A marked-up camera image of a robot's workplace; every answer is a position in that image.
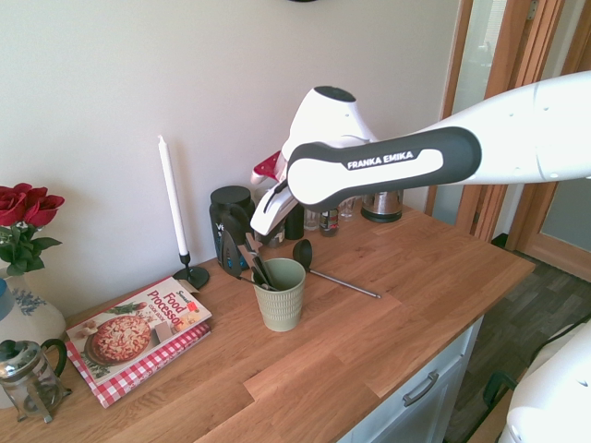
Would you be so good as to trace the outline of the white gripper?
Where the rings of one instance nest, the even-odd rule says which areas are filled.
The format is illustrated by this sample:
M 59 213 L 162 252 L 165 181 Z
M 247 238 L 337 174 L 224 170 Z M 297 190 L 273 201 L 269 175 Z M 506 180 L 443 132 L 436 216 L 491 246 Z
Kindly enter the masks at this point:
M 296 206 L 296 199 L 292 195 L 287 181 L 269 189 L 260 200 L 251 219 L 251 228 L 260 234 L 269 234 Z M 250 255 L 256 253 L 260 257 L 262 243 L 257 234 L 245 233 L 245 245 Z

